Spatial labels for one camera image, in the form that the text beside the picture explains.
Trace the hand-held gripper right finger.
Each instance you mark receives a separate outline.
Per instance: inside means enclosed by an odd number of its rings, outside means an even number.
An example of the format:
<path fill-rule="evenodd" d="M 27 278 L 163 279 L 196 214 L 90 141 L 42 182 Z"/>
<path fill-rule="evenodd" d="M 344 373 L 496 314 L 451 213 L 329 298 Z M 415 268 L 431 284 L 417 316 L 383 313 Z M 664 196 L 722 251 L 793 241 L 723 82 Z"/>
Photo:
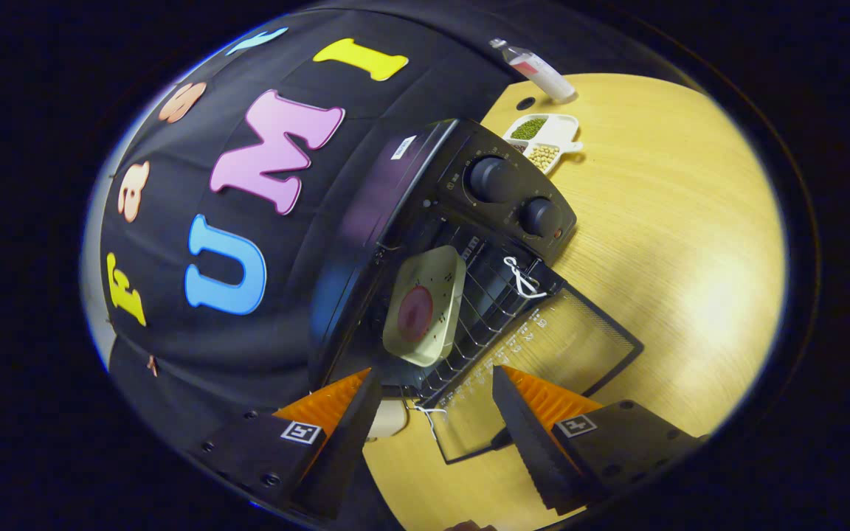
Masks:
<path fill-rule="evenodd" d="M 705 442 L 637 401 L 602 406 L 506 365 L 494 367 L 492 397 L 541 501 L 559 515 L 646 485 Z"/>

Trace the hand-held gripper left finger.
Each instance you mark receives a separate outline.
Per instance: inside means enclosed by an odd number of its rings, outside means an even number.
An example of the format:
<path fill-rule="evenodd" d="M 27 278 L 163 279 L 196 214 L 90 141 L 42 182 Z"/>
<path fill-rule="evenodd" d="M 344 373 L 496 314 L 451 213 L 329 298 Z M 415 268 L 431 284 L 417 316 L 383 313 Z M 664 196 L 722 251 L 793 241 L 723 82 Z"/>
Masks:
<path fill-rule="evenodd" d="M 367 367 L 276 412 L 250 410 L 200 440 L 200 467 L 270 510 L 333 520 L 381 397 Z"/>

